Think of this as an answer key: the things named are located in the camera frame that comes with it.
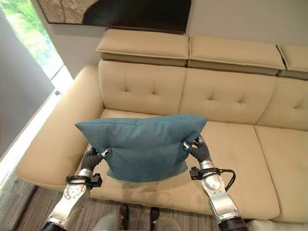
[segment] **window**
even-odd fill
[[[0,6],[21,42],[52,79],[64,65],[30,0],[0,0]]]

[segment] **teal pillow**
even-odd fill
[[[76,123],[99,153],[112,147],[105,159],[107,174],[131,182],[163,180],[186,171],[187,151],[182,142],[192,142],[207,118],[169,115],[154,118],[104,118]]]

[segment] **white wall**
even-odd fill
[[[308,0],[192,0],[187,33],[308,45]]]
[[[32,1],[72,77],[98,63],[105,28],[48,24]],[[308,0],[192,0],[187,34],[308,45]]]

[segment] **gray wall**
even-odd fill
[[[53,89],[0,9],[0,157]]]
[[[32,1],[73,78],[98,63],[103,27],[48,24]],[[308,0],[192,0],[187,34],[308,45],[307,12]]]

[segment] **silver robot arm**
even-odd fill
[[[81,170],[76,176],[66,177],[68,185],[63,196],[47,218],[41,231],[66,231],[70,230],[79,217],[84,203],[90,196],[93,187],[100,187],[102,178],[93,174],[93,170],[108,154],[111,148],[101,154],[90,147],[82,159]]]
[[[247,230],[242,216],[228,195],[227,190],[235,180],[235,173],[229,169],[218,169],[214,166],[208,147],[202,136],[193,143],[197,148],[193,148],[187,142],[183,143],[183,148],[198,159],[200,170],[193,167],[190,170],[193,180],[201,180],[201,185],[209,199],[209,205],[213,216],[222,231],[244,231]],[[222,172],[232,172],[233,177],[225,187]]]

